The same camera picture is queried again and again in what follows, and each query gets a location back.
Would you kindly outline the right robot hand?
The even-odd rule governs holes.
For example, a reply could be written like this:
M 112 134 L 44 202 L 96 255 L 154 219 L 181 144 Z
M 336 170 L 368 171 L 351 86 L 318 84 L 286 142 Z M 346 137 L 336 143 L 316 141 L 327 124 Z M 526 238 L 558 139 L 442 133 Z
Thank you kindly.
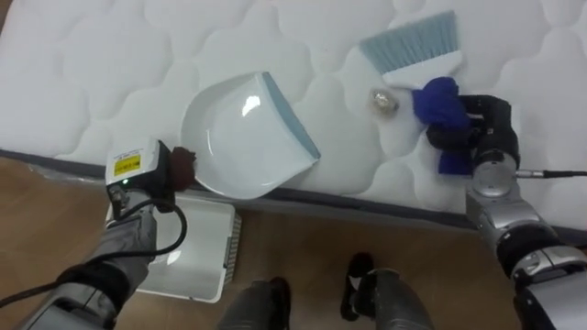
M 507 156 L 520 166 L 512 106 L 492 95 L 460 95 L 433 113 L 426 137 L 441 151 L 437 165 L 444 175 L 470 176 L 485 161 Z

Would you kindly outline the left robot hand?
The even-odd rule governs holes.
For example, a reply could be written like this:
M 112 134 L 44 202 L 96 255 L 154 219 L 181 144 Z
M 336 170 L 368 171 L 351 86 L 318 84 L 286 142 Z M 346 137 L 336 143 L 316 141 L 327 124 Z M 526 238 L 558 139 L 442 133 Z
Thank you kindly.
M 147 200 L 175 203 L 171 181 L 171 151 L 154 137 L 140 137 L 114 145 L 107 156 L 105 187 L 118 220 L 133 206 L 131 193 L 142 193 Z

